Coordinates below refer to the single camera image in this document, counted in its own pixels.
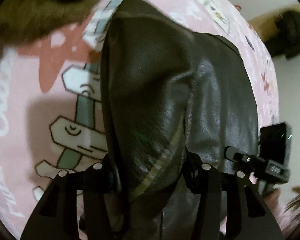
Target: black bracket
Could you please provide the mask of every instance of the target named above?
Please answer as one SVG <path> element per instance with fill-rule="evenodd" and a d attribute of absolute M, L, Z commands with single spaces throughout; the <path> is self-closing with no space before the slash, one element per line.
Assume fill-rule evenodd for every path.
<path fill-rule="evenodd" d="M 21 240 L 80 240 L 77 223 L 77 190 L 83 191 L 85 233 L 88 239 L 113 240 L 104 193 L 114 191 L 108 157 L 86 171 L 62 170 L 48 186 L 32 212 Z"/>
<path fill-rule="evenodd" d="M 225 157 L 237 163 L 241 170 L 254 172 L 255 176 L 271 184 L 285 184 L 289 181 L 290 170 L 272 159 L 263 159 L 255 155 L 247 155 L 234 147 L 227 147 Z"/>
<path fill-rule="evenodd" d="M 249 162 L 244 156 L 240 160 Z M 183 176 L 191 192 L 201 194 L 191 240 L 219 239 L 222 191 L 227 192 L 226 239 L 284 239 L 272 212 L 249 180 L 249 174 L 240 170 L 234 175 L 224 174 L 202 163 L 199 155 L 187 152 Z"/>

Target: black leather jacket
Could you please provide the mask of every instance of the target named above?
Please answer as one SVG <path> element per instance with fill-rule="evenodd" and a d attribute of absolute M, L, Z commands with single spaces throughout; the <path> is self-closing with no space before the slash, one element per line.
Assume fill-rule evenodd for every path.
<path fill-rule="evenodd" d="M 109 155 L 129 201 L 123 239 L 189 239 L 200 197 L 180 176 L 186 151 L 227 173 L 226 146 L 257 153 L 257 106 L 239 51 L 124 0 L 102 53 Z"/>

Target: pink blanket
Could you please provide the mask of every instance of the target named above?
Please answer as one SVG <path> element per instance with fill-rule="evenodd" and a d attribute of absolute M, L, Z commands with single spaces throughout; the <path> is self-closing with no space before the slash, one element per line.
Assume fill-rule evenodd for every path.
<path fill-rule="evenodd" d="M 98 60 L 106 24 L 122 0 L 101 0 L 72 24 L 0 60 L 0 218 L 20 238 L 45 188 L 62 169 L 83 171 L 107 150 Z M 250 78 L 259 127 L 279 120 L 274 65 L 256 32 L 227 0 L 145 0 L 175 22 L 221 35 L 238 49 Z M 94 81 L 87 75 L 94 75 Z M 82 214 L 78 196 L 78 217 Z"/>

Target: silver screw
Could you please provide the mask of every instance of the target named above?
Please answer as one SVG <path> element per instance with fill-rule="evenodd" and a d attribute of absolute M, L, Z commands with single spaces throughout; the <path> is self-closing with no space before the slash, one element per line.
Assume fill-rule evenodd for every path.
<path fill-rule="evenodd" d="M 237 176 L 239 177 L 239 178 L 244 178 L 244 173 L 242 172 L 242 171 L 238 171 L 237 172 Z"/>
<path fill-rule="evenodd" d="M 202 164 L 201 167 L 202 167 L 204 170 L 206 170 L 206 171 L 208 171 L 208 170 L 211 169 L 211 166 L 210 166 L 209 164 L 206 164 L 206 163 Z"/>
<path fill-rule="evenodd" d="M 64 177 L 64 176 L 66 176 L 67 174 L 68 174 L 68 171 L 66 171 L 66 170 L 59 171 L 59 173 L 58 173 L 58 175 L 59 175 L 60 177 Z"/>
<path fill-rule="evenodd" d="M 93 166 L 92 166 L 95 170 L 100 170 L 102 168 L 102 164 L 101 163 L 95 163 Z"/>

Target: white lettering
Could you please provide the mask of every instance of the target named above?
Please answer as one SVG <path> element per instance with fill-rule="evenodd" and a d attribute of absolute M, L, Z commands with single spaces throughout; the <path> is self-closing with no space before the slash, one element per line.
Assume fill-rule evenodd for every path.
<path fill-rule="evenodd" d="M 0 62 L 0 136 L 4 136 L 9 132 L 9 122 L 5 112 L 8 110 L 13 57 L 13 51 L 8 50 Z"/>
<path fill-rule="evenodd" d="M 1 206 L 0 206 L 0 219 L 4 220 L 6 222 L 5 225 L 8 225 L 9 228 L 8 227 L 7 228 L 9 229 L 10 233 L 12 233 L 13 236 L 19 240 L 21 238 L 20 232 L 13 225 L 13 222 L 11 221 L 11 219 L 9 219 L 7 217 L 7 211 Z"/>
<path fill-rule="evenodd" d="M 17 208 L 17 203 L 16 203 L 16 198 L 14 197 L 14 195 L 9 191 L 7 185 L 5 184 L 5 179 L 4 179 L 4 174 L 3 174 L 3 169 L 2 166 L 0 165 L 0 192 L 6 196 L 7 198 L 6 200 L 6 204 L 9 208 L 10 214 L 14 215 L 16 217 L 24 217 L 24 215 L 21 212 L 17 212 L 13 210 L 13 206 L 14 205 L 15 209 Z"/>

